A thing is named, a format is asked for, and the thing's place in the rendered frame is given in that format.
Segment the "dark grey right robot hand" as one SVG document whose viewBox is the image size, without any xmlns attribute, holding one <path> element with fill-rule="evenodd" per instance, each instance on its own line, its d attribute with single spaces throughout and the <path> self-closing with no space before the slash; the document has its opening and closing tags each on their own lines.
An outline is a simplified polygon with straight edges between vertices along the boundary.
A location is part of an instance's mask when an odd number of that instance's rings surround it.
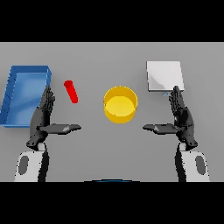
<svg viewBox="0 0 224 224">
<path fill-rule="evenodd" d="M 190 151 L 198 146 L 194 138 L 194 121 L 190 109 L 185 105 L 183 95 L 178 86 L 175 86 L 169 96 L 173 123 L 145 124 L 144 130 L 152 131 L 157 135 L 175 134 L 185 148 Z"/>
</svg>

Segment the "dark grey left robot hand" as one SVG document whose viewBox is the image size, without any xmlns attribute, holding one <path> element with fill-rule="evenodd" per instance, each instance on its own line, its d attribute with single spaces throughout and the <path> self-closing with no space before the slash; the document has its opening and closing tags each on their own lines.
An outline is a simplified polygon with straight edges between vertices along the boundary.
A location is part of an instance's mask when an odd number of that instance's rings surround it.
<svg viewBox="0 0 224 224">
<path fill-rule="evenodd" d="M 80 130 L 79 124 L 50 123 L 53 112 L 55 96 L 49 86 L 45 87 L 40 104 L 35 108 L 30 122 L 30 139 L 26 146 L 34 151 L 39 149 L 49 134 L 67 135 L 75 130 Z"/>
</svg>

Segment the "red beaker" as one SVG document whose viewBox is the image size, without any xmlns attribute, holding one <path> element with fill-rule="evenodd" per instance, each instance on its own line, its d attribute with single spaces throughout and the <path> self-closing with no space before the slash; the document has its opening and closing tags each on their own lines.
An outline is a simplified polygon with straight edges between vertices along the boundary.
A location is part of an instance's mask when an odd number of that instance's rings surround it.
<svg viewBox="0 0 224 224">
<path fill-rule="evenodd" d="M 77 103 L 78 102 L 78 95 L 76 93 L 76 90 L 74 88 L 74 83 L 71 80 L 66 80 L 64 82 L 64 86 L 66 88 L 66 91 L 70 97 L 70 100 L 72 103 Z"/>
</svg>

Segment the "pale square measuring scale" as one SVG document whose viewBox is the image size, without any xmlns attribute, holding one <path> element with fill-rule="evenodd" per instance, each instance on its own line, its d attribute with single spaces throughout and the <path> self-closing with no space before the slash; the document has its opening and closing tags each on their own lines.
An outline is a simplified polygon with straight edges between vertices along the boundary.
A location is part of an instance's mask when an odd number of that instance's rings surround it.
<svg viewBox="0 0 224 224">
<path fill-rule="evenodd" d="M 149 92 L 168 93 L 175 86 L 185 90 L 179 61 L 147 61 L 146 73 Z"/>
</svg>

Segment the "yellow bowl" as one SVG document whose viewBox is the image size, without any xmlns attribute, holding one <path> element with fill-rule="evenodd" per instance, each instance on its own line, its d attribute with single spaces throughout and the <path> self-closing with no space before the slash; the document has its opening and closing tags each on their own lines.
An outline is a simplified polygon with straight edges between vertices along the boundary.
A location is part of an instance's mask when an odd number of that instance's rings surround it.
<svg viewBox="0 0 224 224">
<path fill-rule="evenodd" d="M 107 91 L 103 98 L 105 116 L 116 124 L 130 122 L 138 106 L 136 93 L 125 86 L 114 86 Z"/>
</svg>

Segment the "blue tray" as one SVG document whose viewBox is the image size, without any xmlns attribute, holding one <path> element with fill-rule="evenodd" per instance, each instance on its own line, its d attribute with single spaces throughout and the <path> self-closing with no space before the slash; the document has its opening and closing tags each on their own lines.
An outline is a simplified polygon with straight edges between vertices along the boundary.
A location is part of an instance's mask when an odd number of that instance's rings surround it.
<svg viewBox="0 0 224 224">
<path fill-rule="evenodd" d="M 46 86 L 51 85 L 51 75 L 49 66 L 11 66 L 0 108 L 0 126 L 29 128 Z"/>
</svg>

